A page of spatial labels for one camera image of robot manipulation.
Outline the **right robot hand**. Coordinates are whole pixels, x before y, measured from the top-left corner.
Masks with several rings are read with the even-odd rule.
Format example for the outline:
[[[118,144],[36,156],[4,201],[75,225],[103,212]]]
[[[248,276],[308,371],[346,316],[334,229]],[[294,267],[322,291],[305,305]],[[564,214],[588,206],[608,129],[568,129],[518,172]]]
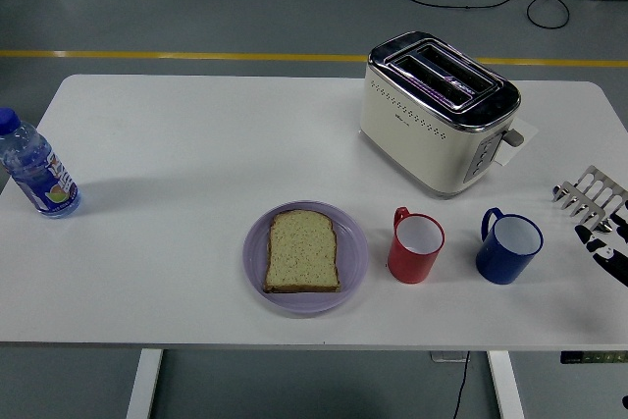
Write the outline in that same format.
[[[627,256],[595,237],[583,225],[577,225],[575,232],[596,263],[618,282],[627,286]]]

